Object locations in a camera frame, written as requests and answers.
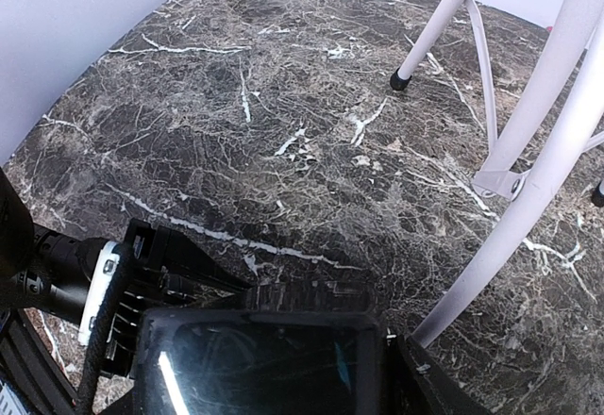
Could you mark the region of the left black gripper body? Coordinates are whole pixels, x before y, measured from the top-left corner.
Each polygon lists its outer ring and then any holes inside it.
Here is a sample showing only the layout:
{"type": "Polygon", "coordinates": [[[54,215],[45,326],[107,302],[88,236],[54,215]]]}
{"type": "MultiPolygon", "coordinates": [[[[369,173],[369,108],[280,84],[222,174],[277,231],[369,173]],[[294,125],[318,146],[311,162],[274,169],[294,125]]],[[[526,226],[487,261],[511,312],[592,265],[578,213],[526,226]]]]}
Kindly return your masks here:
{"type": "Polygon", "coordinates": [[[133,248],[135,264],[122,298],[123,308],[145,311],[151,307],[188,305],[197,300],[202,287],[229,293],[251,287],[173,228],[153,227],[132,219],[124,243],[133,248]]]}

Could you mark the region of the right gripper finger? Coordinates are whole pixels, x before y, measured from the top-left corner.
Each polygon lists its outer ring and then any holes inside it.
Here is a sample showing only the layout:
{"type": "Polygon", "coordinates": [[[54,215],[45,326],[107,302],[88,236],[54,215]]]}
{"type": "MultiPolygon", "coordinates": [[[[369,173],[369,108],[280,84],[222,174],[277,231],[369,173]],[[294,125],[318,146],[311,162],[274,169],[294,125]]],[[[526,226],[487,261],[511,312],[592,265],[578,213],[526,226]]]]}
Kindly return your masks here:
{"type": "Polygon", "coordinates": [[[491,414],[412,338],[397,336],[388,346],[387,414],[491,414]]]}

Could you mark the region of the black metronome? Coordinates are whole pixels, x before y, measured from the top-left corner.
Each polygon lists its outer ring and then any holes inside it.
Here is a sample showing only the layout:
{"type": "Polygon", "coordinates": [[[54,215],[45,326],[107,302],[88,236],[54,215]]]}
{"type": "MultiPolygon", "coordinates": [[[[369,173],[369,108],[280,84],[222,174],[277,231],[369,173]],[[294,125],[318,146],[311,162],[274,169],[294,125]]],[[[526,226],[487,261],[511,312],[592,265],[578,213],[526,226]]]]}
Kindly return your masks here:
{"type": "Polygon", "coordinates": [[[379,414],[384,338],[357,282],[258,286],[143,315],[137,414],[379,414]]]}

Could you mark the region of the white music stand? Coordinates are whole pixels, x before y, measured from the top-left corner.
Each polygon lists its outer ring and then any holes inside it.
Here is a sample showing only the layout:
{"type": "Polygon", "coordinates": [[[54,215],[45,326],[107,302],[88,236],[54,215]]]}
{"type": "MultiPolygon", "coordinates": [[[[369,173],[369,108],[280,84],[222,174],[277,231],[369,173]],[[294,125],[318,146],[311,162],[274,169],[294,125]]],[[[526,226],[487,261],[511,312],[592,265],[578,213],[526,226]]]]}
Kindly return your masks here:
{"type": "Polygon", "coordinates": [[[542,54],[504,129],[496,122],[494,86],[483,22],[475,0],[441,0],[415,45],[392,75],[394,90],[404,90],[411,76],[460,6],[471,16],[487,118],[489,154],[473,186],[510,200],[493,232],[447,293],[413,331],[429,346],[491,282],[536,225],[582,153],[603,142],[595,129],[603,116],[603,0],[563,0],[542,54]],[[531,169],[511,168],[579,67],[545,146],[531,169]]]}

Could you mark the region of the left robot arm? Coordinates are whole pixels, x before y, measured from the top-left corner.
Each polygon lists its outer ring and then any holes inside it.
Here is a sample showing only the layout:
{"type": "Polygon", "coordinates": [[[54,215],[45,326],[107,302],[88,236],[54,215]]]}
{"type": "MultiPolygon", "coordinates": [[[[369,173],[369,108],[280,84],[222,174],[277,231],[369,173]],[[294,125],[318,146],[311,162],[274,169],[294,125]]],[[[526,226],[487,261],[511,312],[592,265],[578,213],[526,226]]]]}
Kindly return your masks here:
{"type": "MultiPolygon", "coordinates": [[[[235,293],[249,283],[221,268],[183,233],[133,219],[125,242],[136,258],[118,304],[121,323],[135,325],[151,307],[194,302],[201,287],[235,293]]],[[[8,178],[1,178],[1,306],[34,307],[80,322],[104,238],[77,240],[33,222],[8,178]]]]}

